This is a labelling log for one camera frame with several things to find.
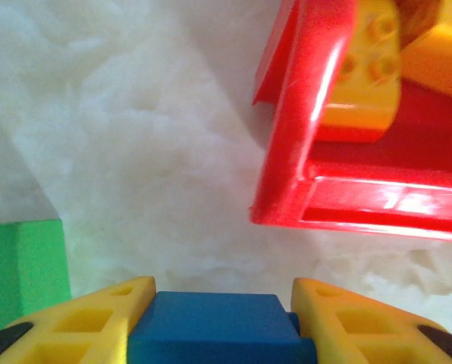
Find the red toy block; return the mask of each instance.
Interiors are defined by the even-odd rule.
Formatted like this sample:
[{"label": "red toy block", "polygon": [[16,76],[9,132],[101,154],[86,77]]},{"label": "red toy block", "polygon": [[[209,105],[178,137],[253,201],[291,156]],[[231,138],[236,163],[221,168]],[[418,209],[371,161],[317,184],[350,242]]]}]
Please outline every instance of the red toy block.
[{"label": "red toy block", "polygon": [[256,75],[254,102],[276,109],[251,221],[452,240],[452,97],[403,81],[378,142],[315,141],[355,13],[283,1]]}]

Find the blue foam block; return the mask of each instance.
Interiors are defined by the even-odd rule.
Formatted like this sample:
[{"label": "blue foam block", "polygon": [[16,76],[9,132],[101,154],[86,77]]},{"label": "blue foam block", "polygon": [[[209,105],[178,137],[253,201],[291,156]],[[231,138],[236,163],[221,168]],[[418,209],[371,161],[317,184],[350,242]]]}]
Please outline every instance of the blue foam block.
[{"label": "blue foam block", "polygon": [[159,292],[128,340],[129,364],[309,362],[275,295]]}]

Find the green foam block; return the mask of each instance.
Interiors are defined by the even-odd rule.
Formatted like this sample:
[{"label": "green foam block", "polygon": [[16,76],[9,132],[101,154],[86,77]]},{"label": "green foam block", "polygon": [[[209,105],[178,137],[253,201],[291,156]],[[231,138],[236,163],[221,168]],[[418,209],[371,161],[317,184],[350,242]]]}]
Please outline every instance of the green foam block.
[{"label": "green foam block", "polygon": [[61,221],[0,225],[0,330],[70,298]]}]

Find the yellow plastic piece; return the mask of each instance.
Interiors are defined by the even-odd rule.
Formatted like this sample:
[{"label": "yellow plastic piece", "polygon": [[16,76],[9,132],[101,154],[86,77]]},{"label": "yellow plastic piece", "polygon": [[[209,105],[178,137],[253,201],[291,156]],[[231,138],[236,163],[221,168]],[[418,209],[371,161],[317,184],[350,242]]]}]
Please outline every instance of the yellow plastic piece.
[{"label": "yellow plastic piece", "polygon": [[0,355],[0,364],[126,364],[127,339],[155,297],[153,277],[136,278],[45,309]]},{"label": "yellow plastic piece", "polygon": [[387,130],[400,100],[400,21],[392,0],[359,0],[356,31],[322,125]]},{"label": "yellow plastic piece", "polygon": [[452,96],[452,0],[398,0],[402,76]]},{"label": "yellow plastic piece", "polygon": [[319,364],[452,364],[418,331],[440,325],[313,279],[293,282],[291,309],[312,337]]}]

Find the white blanket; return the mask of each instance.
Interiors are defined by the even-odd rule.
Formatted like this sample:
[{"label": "white blanket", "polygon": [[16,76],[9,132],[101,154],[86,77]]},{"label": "white blanket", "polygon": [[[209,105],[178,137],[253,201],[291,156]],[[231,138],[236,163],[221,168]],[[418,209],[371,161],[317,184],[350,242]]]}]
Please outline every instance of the white blanket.
[{"label": "white blanket", "polygon": [[313,277],[452,331],[452,243],[255,226],[280,0],[0,0],[0,222],[64,223],[75,296]]}]

